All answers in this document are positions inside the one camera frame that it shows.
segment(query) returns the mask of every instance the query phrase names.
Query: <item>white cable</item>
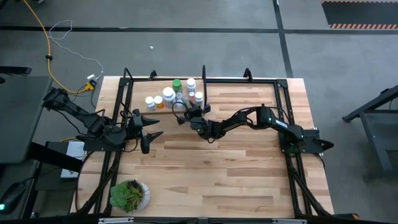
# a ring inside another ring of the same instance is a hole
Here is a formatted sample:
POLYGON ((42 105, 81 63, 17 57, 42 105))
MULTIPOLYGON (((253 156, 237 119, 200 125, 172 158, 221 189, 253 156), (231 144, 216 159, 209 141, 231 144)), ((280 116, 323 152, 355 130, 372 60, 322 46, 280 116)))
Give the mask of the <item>white cable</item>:
POLYGON ((101 78, 102 74, 104 73, 104 67, 102 66, 102 64, 99 63, 99 61, 97 61, 97 59, 83 57, 83 56, 81 56, 81 54, 76 53, 76 52, 73 52, 73 51, 71 51, 71 50, 70 50, 69 48, 67 48, 67 47, 62 47, 62 46, 56 41, 56 40, 62 40, 62 39, 64 39, 64 38, 69 34, 69 32, 72 31, 72 24, 73 24, 73 21, 70 20, 70 19, 69 19, 69 20, 65 20, 65 21, 61 21, 61 22, 57 22, 57 23, 56 23, 53 27, 51 27, 51 29, 49 30, 49 38, 52 39, 52 41, 54 41, 60 48, 65 49, 65 50, 69 51, 69 52, 72 53, 72 54, 79 55, 82 59, 95 61, 95 62, 101 67, 101 74, 100 74, 98 77, 95 77, 97 80, 99 80, 99 79, 101 78), (69 30, 63 35, 63 37, 61 37, 61 38, 52 37, 51 30, 52 30, 54 27, 56 27, 58 24, 63 23, 63 22, 70 22, 70 29, 69 29, 69 30))

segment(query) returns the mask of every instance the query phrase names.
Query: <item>green bottle cap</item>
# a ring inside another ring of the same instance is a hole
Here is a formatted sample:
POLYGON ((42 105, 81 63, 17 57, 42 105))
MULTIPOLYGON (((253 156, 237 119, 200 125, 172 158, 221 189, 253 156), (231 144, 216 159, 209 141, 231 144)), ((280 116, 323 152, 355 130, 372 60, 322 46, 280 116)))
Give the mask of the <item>green bottle cap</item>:
POLYGON ((179 89, 181 89, 181 87, 182 87, 181 80, 174 79, 173 80, 173 89, 174 90, 179 90, 179 89))

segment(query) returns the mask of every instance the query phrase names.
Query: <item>wooden table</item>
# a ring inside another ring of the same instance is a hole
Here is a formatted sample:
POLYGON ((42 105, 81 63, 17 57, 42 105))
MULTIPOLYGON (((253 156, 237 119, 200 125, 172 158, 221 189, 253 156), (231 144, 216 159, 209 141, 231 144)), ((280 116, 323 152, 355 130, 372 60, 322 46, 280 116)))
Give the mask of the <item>wooden table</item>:
MULTIPOLYGON (((97 110, 105 108, 109 117, 118 82, 119 77, 104 77, 99 94, 97 110)), ((288 84, 296 124, 313 128, 303 79, 291 78, 288 84)), ((209 83, 207 89, 211 105, 207 119, 226 119, 241 108, 261 103, 276 106, 272 85, 209 83)), ((189 124, 179 126, 172 114, 147 117, 159 119, 160 123, 146 127, 145 132, 164 133, 150 144, 149 154, 142 154, 139 146, 134 152, 122 154, 117 183, 137 179, 147 184, 151 190, 149 206, 134 214, 113 208, 112 216, 294 217, 285 157, 276 131, 255 131, 241 126, 208 144, 189 124)), ((134 146, 135 141, 131 141, 126 150, 134 146)), ((80 207, 98 185, 103 157, 103 152, 93 153, 83 168, 78 186, 80 207)), ((303 164, 309 189, 333 213, 321 160, 304 154, 303 164)), ((304 211, 302 193, 297 188, 300 208, 304 211)), ((105 189, 101 210, 107 196, 105 189)))

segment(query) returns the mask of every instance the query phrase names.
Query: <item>gray concrete floor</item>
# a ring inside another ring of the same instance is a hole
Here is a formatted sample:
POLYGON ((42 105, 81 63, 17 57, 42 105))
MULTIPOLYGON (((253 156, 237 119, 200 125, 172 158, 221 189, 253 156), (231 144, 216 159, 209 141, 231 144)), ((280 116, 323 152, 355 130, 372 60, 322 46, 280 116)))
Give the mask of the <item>gray concrete floor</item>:
MULTIPOLYGON (((280 0, 279 4, 285 29, 328 28, 320 0, 280 0)), ((72 19, 74 26, 276 28, 271 0, 51 0, 33 7, 46 26, 72 19)), ((25 5, 17 1, 0 11, 0 24, 37 26, 25 5)), ((1 65, 28 66, 33 68, 32 75, 47 75, 43 33, 0 31, 0 37, 1 65)), ((398 183, 363 180, 377 165, 376 158, 360 121, 346 124, 341 120, 398 83, 397 36, 286 35, 286 39, 293 75, 305 80, 314 122, 322 138, 335 143, 325 154, 335 212, 398 222, 398 183)), ((199 75, 206 64, 209 75, 240 77, 249 67, 255 77, 286 77, 277 34, 71 32, 60 43, 98 59, 105 75, 121 75, 124 67, 135 75, 148 75, 153 69, 159 75, 199 75)), ((88 75, 100 72, 95 62, 56 45, 52 49, 53 73, 71 89, 77 90, 88 75)), ((76 104, 94 110, 90 97, 78 97, 76 104)), ((392 107, 398 108, 398 101, 392 107)), ((75 135, 59 114, 44 111, 34 141, 43 144, 75 135)), ((46 198, 51 201, 56 196, 46 198)), ((57 213, 53 201, 42 207, 42 213, 49 207, 48 214, 57 213)), ((59 208, 59 214, 64 214, 65 206, 59 208)))

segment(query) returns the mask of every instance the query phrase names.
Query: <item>black mat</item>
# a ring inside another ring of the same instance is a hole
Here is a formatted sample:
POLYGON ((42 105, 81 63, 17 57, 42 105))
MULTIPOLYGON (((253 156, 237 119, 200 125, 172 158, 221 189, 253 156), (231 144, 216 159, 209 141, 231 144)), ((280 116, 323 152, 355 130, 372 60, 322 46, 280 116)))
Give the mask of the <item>black mat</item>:
POLYGON ((322 8, 333 29, 398 28, 398 2, 323 1, 322 8))

